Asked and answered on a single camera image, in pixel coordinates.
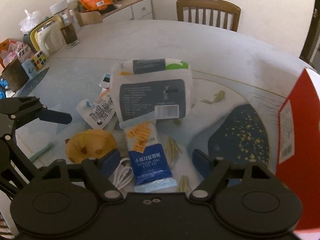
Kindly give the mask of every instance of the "electric kettle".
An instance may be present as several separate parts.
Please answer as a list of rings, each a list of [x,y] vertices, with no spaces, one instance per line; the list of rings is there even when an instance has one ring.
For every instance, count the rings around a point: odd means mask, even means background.
[[[50,21],[37,30],[38,45],[46,57],[61,49],[63,40],[58,21]]]

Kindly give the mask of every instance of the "screw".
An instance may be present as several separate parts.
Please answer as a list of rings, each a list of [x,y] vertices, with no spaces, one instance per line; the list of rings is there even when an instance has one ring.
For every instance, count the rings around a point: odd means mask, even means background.
[[[193,196],[196,198],[205,198],[208,196],[208,193],[205,190],[198,189],[192,192]]]
[[[106,198],[118,198],[120,197],[120,192],[116,190],[108,190],[104,193]]]
[[[145,199],[145,200],[143,201],[143,204],[151,205],[151,204],[152,204],[152,201],[149,200],[149,199]]]
[[[161,199],[160,198],[154,198],[154,199],[152,199],[152,202],[159,203],[159,202],[161,202]]]

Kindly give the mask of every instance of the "clear plastic container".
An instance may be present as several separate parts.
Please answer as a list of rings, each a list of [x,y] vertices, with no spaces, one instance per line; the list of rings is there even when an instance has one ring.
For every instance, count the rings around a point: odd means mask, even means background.
[[[56,3],[50,7],[53,15],[58,15],[62,21],[63,27],[60,29],[67,47],[73,47],[79,43],[76,30],[72,24],[72,17],[68,10],[68,3],[63,0],[61,3]]]

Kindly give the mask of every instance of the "cabinet drawer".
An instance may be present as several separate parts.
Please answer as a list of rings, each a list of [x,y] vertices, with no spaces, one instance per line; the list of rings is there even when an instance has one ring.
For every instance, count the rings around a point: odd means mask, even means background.
[[[102,21],[104,23],[116,23],[121,21],[127,21],[132,20],[132,10],[131,6],[128,6],[126,8],[121,9],[120,11],[117,11],[108,17],[104,18]]]
[[[152,13],[147,14],[146,16],[143,16],[139,20],[153,20],[153,15]]]
[[[147,14],[152,12],[151,0],[143,0],[141,2],[137,2],[131,5],[131,7],[135,20],[139,20],[143,16],[146,16]]]

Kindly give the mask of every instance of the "red cardboard box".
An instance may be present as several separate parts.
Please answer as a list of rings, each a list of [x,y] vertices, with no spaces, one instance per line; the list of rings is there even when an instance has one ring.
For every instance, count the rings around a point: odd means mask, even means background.
[[[304,69],[281,107],[276,176],[301,199],[297,230],[320,228],[320,75]]]

